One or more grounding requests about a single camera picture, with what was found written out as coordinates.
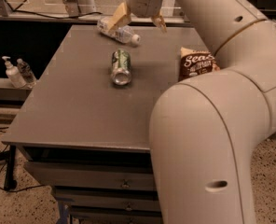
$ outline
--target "plastic bottle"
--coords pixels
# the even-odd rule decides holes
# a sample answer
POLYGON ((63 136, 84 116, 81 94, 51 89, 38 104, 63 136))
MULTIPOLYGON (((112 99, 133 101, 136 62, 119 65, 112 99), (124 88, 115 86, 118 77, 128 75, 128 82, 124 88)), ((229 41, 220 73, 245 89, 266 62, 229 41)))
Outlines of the plastic bottle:
POLYGON ((115 39, 121 43, 131 42, 135 46, 140 43, 140 36, 130 26, 119 27, 116 31, 115 39))
POLYGON ((108 33, 107 23, 109 21, 109 17, 104 17, 98 20, 97 29, 99 32, 114 38, 115 40, 121 43, 132 43, 137 46, 140 43, 140 36, 137 35, 130 26, 119 27, 115 32, 108 33))
POLYGON ((30 68, 30 65, 23 59, 19 58, 17 60, 17 67, 25 79, 27 87, 31 89, 36 84, 36 78, 34 72, 30 68))
POLYGON ((19 69, 14 66, 8 59, 10 57, 8 56, 3 56, 2 59, 5 61, 5 65, 7 67, 6 74, 11 83, 15 88, 21 88, 26 85, 26 81, 19 72, 19 69))

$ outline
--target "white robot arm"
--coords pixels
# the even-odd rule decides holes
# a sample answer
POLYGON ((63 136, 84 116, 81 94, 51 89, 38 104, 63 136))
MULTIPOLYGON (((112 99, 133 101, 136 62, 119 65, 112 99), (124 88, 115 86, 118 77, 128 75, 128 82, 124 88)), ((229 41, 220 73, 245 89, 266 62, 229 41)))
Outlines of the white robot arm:
POLYGON ((276 132, 276 27, 246 0, 176 0, 223 70, 157 101, 151 158, 164 224, 255 224, 250 163, 276 132))
POLYGON ((108 33, 115 31, 118 27, 125 26, 131 22, 131 13, 138 18, 151 18, 152 22, 166 32, 166 24, 160 13, 163 0, 126 0, 119 5, 111 20, 108 22, 108 33))

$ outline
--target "can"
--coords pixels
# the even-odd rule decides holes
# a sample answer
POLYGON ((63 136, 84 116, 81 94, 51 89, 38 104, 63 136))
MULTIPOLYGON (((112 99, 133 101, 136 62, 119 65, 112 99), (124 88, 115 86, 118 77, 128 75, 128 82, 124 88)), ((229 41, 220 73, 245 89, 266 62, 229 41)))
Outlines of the can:
POLYGON ((124 49, 118 49, 112 54, 111 78, 119 86, 131 82, 131 57, 124 49))

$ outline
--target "terrazzo floor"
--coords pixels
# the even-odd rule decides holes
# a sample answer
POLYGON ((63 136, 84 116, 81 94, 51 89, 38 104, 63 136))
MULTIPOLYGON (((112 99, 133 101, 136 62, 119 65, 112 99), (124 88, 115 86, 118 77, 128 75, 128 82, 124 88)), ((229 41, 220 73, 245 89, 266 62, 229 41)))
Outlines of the terrazzo floor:
MULTIPOLYGON (((7 112, 0 117, 8 123, 14 114, 7 112)), ((8 125, 7 123, 0 122, 0 127, 8 125)), ((14 169, 14 178, 18 182, 16 190, 38 185, 23 169, 24 162, 25 158, 17 150, 14 169)), ((0 170, 3 165, 4 162, 0 161, 0 170)), ((0 187, 4 185, 5 170, 0 174, 0 187)), ((276 224, 276 133, 256 147, 251 170, 257 224, 276 224)), ((60 217, 58 205, 50 191, 50 187, 27 189, 17 193, 0 190, 0 224, 57 223, 60 217)), ((80 222, 89 223, 75 219, 73 221, 75 224, 80 222)))

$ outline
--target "chip bag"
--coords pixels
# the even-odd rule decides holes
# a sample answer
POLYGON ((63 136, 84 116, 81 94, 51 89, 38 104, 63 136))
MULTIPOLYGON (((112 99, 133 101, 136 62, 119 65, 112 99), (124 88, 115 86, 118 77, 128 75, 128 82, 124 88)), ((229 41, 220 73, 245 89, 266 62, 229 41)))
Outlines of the chip bag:
POLYGON ((211 52, 181 48, 178 81, 218 70, 220 67, 211 52))

